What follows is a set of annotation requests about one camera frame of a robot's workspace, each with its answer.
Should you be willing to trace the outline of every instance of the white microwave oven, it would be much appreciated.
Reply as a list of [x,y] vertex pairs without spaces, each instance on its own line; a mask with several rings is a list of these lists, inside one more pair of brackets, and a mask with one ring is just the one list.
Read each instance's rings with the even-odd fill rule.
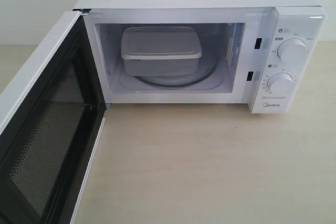
[[73,222],[111,104],[286,112],[325,17],[315,0],[79,0],[0,96],[0,222]]

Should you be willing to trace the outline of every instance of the plastic container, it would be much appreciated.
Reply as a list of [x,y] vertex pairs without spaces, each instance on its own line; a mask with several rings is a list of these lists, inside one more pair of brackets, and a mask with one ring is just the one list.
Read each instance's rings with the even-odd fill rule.
[[202,56],[189,27],[132,27],[125,30],[121,56],[132,76],[178,76],[196,72]]

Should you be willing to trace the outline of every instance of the timer knob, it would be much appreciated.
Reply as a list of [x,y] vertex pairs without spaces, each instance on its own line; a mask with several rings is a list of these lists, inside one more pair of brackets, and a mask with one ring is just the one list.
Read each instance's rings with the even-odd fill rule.
[[307,48],[301,39],[289,39],[278,49],[279,58],[289,65],[305,62],[307,55]]
[[267,86],[273,94],[286,95],[293,89],[293,79],[287,73],[278,73],[272,76],[267,81]]

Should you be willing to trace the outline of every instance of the white plastic lid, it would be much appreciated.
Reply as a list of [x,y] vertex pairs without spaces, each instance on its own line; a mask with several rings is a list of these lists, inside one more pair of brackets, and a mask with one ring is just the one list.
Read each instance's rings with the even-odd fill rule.
[[189,27],[132,27],[121,41],[125,60],[197,59],[202,56],[197,33]]

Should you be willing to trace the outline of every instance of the open microwave door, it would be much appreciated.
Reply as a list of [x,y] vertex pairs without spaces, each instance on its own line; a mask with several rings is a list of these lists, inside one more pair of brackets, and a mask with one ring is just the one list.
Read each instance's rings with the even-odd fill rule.
[[105,109],[83,18],[66,12],[0,96],[1,224],[73,221]]

